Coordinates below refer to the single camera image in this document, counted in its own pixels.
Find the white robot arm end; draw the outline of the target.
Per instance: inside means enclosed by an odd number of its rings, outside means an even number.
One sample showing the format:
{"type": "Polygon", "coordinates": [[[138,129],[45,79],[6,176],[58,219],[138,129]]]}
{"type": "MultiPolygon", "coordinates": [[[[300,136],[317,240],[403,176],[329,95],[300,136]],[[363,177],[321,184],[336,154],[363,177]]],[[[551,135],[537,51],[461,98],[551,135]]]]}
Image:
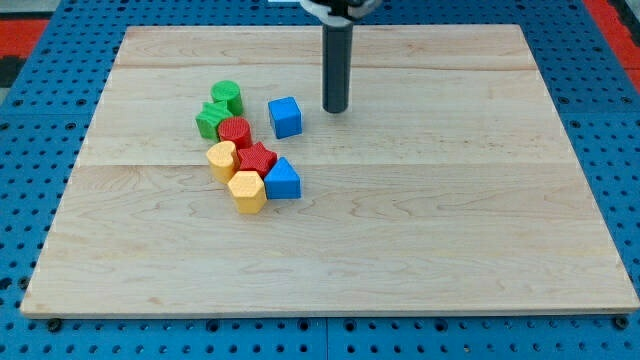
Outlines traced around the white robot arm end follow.
{"type": "Polygon", "coordinates": [[[371,14],[382,0],[300,0],[301,7],[324,25],[345,27],[371,14]]]}

